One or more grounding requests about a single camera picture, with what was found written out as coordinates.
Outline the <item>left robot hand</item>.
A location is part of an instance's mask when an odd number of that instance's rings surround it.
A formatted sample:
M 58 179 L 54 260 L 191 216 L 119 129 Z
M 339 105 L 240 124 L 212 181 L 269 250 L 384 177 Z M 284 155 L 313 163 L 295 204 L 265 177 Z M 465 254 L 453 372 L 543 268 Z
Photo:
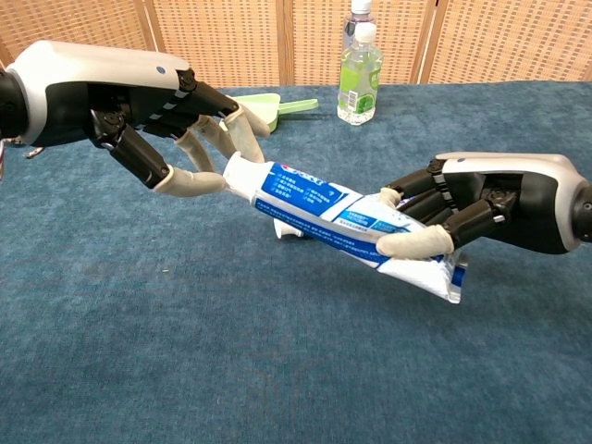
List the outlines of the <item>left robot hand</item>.
M 148 189 L 176 197 L 223 191 L 201 141 L 226 158 L 264 162 L 270 133 L 249 108 L 196 78 L 174 55 L 40 40 L 1 72 L 1 139 L 30 147 L 82 140 Z

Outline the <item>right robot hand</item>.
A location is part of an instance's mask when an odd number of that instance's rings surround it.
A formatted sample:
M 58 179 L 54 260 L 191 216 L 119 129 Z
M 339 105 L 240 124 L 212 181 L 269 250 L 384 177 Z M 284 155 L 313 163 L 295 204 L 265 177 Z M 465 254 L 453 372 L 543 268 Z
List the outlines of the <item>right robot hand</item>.
M 591 183 L 562 154 L 438 154 L 380 199 L 423 224 L 377 241 L 398 259 L 453 253 L 479 238 L 546 254 L 591 241 Z

